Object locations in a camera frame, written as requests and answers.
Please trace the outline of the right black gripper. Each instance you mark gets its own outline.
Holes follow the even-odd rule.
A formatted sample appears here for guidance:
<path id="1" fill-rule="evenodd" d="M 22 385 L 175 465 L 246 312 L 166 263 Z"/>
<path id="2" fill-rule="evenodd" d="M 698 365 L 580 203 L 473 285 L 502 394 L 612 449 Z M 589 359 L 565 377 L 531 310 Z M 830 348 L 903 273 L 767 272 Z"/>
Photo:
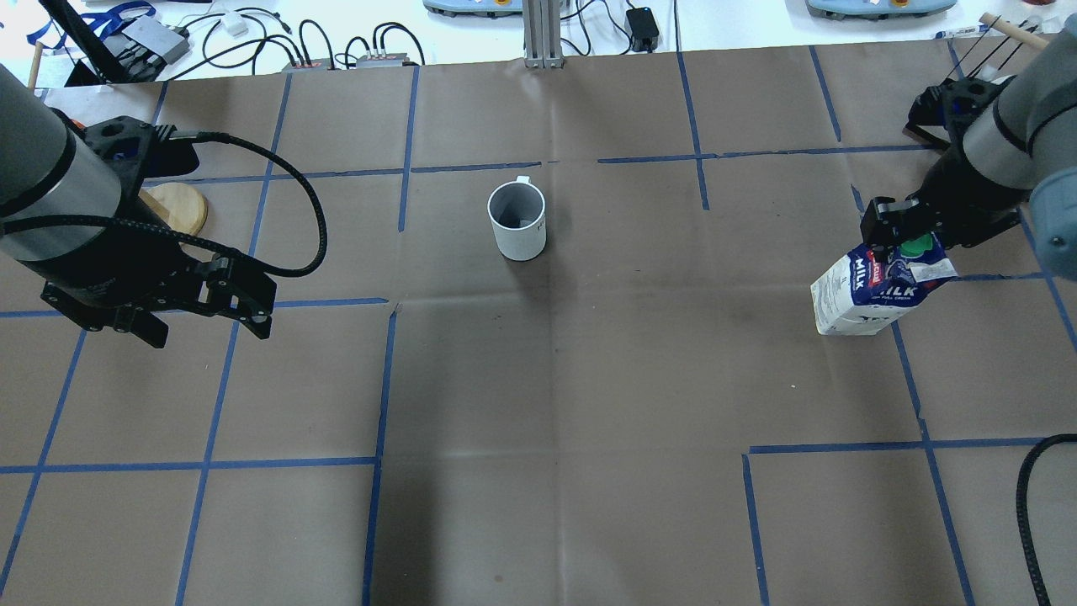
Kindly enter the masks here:
<path id="1" fill-rule="evenodd" d="M 862 245 L 883 265 L 892 260 L 893 249 L 927 234 L 946 249 L 978 246 L 1016 225 L 1016 207 L 1030 193 L 984 175 L 961 143 L 954 143 L 915 192 L 903 199 L 870 199 L 859 222 Z"/>

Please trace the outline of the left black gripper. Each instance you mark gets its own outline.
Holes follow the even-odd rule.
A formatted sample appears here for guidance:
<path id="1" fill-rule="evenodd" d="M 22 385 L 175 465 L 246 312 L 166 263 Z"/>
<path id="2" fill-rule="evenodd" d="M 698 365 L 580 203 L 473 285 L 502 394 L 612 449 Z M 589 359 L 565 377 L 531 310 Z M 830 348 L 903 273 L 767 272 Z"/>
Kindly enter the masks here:
<path id="1" fill-rule="evenodd" d="M 240 322 L 272 334 L 277 268 L 160 221 L 51 215 L 40 220 L 41 299 L 83 329 L 112 327 L 167 344 L 163 311 Z"/>

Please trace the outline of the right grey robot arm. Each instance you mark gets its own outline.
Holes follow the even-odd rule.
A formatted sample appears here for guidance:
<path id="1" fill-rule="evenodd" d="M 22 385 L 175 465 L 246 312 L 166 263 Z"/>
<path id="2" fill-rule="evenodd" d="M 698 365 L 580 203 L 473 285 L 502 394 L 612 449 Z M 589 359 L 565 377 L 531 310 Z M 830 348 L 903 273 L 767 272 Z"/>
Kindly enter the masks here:
<path id="1" fill-rule="evenodd" d="M 934 234 L 946 248 L 979 246 L 1018 223 L 1027 205 L 1034 252 L 1059 279 L 1076 276 L 1076 17 L 1066 18 L 1026 69 L 1004 82 L 946 79 L 924 89 L 905 127 L 947 138 L 920 187 L 873 197 L 862 244 L 885 256 Z"/>

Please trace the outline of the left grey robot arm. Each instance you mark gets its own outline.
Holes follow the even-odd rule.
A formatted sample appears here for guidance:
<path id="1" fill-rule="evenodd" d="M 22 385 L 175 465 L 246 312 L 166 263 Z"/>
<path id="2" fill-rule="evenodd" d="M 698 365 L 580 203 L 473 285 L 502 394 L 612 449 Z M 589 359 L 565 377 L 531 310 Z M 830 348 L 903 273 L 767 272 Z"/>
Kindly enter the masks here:
<path id="1" fill-rule="evenodd" d="M 241 322 L 265 340 L 276 284 L 252 258 L 169 229 L 140 197 L 146 178 L 199 168 L 192 135 L 116 116 L 86 128 L 3 72 L 3 252 L 45 280 L 41 298 L 86 332 L 112 327 L 164 348 L 160 311 Z"/>

